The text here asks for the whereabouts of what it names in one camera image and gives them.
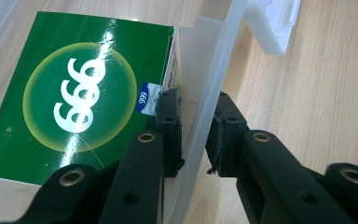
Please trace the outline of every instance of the white plastic bracket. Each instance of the white plastic bracket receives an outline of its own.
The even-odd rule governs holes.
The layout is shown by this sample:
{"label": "white plastic bracket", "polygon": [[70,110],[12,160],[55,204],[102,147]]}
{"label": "white plastic bracket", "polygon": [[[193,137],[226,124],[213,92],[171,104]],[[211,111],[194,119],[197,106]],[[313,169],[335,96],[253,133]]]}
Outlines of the white plastic bracket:
{"label": "white plastic bracket", "polygon": [[300,0],[247,0],[243,17],[267,54],[284,54]]}

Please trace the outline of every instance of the green box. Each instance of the green box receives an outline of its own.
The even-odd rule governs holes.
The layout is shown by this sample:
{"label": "green box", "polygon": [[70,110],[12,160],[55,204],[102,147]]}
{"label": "green box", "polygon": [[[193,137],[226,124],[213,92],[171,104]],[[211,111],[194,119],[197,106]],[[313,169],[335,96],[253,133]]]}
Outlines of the green box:
{"label": "green box", "polygon": [[0,178],[42,185],[70,163],[100,170],[119,160],[169,85],[173,33],[37,13],[0,108]]}

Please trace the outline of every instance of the metal screw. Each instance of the metal screw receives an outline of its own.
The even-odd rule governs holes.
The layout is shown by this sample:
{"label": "metal screw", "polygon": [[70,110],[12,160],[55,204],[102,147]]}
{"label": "metal screw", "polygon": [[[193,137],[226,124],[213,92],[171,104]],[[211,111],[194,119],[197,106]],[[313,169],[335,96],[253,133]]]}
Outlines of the metal screw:
{"label": "metal screw", "polygon": [[75,170],[71,170],[71,171],[68,171],[65,174],[63,174],[60,177],[59,182],[64,187],[71,187],[73,185],[80,183],[85,176],[86,175],[84,174],[84,171],[82,171],[80,169],[75,169]]}
{"label": "metal screw", "polygon": [[271,138],[264,133],[254,133],[252,137],[259,142],[269,142],[271,140]]}
{"label": "metal screw", "polygon": [[156,136],[152,133],[141,133],[138,135],[138,141],[143,143],[153,142],[156,139]]}
{"label": "metal screw", "polygon": [[349,167],[341,168],[339,173],[352,183],[358,184],[358,171]]}

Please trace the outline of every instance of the small label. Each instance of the small label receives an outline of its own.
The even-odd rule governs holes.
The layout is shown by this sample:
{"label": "small label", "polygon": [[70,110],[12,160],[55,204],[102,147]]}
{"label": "small label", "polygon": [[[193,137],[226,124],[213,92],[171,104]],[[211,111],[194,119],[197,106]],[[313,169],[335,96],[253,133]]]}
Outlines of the small label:
{"label": "small label", "polygon": [[155,116],[161,88],[160,85],[143,82],[138,93],[135,111]]}

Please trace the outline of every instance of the wooden table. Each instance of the wooden table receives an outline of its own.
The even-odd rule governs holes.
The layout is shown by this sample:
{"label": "wooden table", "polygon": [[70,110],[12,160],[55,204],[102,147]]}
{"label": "wooden table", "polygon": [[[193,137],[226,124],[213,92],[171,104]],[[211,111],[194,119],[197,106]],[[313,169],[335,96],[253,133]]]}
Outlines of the wooden table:
{"label": "wooden table", "polygon": [[[37,10],[191,26],[196,15],[224,14],[229,1],[217,2],[20,0],[0,32],[0,101]],[[251,129],[275,133],[305,166],[323,173],[333,162],[358,165],[358,1],[302,1],[283,56],[265,55],[244,21],[223,91]],[[246,223],[235,179],[206,175],[209,168],[204,156],[185,223]],[[19,200],[36,191],[0,182],[0,217],[20,216],[28,204]]]}

